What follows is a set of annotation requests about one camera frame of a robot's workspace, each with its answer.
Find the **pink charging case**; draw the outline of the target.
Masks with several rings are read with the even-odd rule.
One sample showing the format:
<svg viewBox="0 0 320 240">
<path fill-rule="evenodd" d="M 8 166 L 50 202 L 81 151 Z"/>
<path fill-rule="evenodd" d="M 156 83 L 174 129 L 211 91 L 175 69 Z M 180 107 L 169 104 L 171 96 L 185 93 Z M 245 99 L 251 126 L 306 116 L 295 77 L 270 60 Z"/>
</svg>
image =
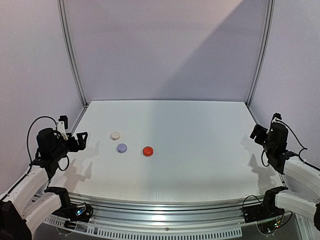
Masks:
<svg viewBox="0 0 320 240">
<path fill-rule="evenodd" d="M 110 139 L 113 141 L 119 140 L 121 137 L 121 134 L 118 131 L 114 131 L 110 134 Z"/>
</svg>

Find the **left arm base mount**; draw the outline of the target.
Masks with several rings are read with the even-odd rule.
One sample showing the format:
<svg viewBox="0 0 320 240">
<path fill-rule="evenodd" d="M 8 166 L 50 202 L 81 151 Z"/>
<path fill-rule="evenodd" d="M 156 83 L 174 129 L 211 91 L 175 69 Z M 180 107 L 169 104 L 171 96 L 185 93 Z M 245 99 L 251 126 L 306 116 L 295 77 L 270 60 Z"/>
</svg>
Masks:
<svg viewBox="0 0 320 240">
<path fill-rule="evenodd" d="M 74 204 L 61 207 L 52 213 L 55 216 L 69 219 L 70 222 L 88 223 L 94 214 L 93 207 L 88 203 Z"/>
</svg>

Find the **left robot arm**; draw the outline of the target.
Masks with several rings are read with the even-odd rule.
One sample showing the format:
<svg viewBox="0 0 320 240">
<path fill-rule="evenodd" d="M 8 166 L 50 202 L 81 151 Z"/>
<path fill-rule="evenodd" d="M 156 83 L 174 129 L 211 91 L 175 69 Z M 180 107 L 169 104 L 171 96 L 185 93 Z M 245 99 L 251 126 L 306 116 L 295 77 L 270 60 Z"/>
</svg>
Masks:
<svg viewBox="0 0 320 240">
<path fill-rule="evenodd" d="M 86 148 L 88 133 L 60 132 L 53 128 L 41 130 L 36 141 L 36 157 L 30 168 L 0 199 L 0 238 L 2 240 L 31 240 L 37 228 L 51 214 L 69 222 L 89 222 L 93 208 L 87 203 L 74 204 L 66 188 L 51 186 L 33 201 L 37 191 L 50 181 L 59 162 L 68 153 Z"/>
</svg>

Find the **red charging case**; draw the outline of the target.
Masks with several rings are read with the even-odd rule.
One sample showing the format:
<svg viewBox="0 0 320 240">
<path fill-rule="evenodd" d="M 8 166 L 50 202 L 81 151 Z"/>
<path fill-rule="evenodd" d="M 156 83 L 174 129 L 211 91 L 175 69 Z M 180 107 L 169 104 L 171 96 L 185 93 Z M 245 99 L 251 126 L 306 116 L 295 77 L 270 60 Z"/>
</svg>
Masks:
<svg viewBox="0 0 320 240">
<path fill-rule="evenodd" d="M 145 157 L 151 157 L 154 154 L 154 149 L 151 146 L 145 146 L 142 150 Z"/>
</svg>

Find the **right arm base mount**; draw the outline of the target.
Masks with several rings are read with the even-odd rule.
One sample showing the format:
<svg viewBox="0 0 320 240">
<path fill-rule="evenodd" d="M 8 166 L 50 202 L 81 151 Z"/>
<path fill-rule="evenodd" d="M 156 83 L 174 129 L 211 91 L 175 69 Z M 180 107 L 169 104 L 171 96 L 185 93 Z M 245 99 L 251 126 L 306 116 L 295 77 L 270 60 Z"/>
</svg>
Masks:
<svg viewBox="0 0 320 240">
<path fill-rule="evenodd" d="M 245 206 L 242 208 L 242 215 L 245 223 L 259 222 L 282 216 L 285 213 L 283 208 L 266 207 L 262 203 Z"/>
</svg>

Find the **purple charging case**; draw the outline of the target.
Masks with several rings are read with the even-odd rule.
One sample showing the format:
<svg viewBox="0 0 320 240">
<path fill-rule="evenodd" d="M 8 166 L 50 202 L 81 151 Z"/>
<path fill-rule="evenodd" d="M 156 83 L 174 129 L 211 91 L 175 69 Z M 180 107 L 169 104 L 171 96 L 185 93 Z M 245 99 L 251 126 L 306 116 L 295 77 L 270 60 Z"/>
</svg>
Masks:
<svg viewBox="0 0 320 240">
<path fill-rule="evenodd" d="M 128 147 L 125 143 L 120 143 L 117 145 L 116 149 L 118 153 L 125 153 L 128 150 Z"/>
</svg>

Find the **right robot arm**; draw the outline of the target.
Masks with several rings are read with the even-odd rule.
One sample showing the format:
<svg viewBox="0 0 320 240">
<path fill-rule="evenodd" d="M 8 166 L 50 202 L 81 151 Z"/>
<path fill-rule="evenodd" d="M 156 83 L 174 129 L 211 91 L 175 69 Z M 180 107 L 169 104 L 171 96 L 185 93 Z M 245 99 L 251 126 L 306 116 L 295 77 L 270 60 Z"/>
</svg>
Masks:
<svg viewBox="0 0 320 240">
<path fill-rule="evenodd" d="M 276 118 L 270 127 L 256 124 L 250 134 L 255 143 L 263 147 L 268 164 L 279 174 L 289 176 L 300 182 L 318 197 L 320 196 L 320 169 L 301 159 L 299 153 L 287 150 L 289 127 Z M 257 213 L 249 221 L 282 216 L 288 210 L 310 220 L 317 230 L 320 229 L 320 202 L 299 196 L 288 187 L 278 186 L 268 189 Z"/>
</svg>

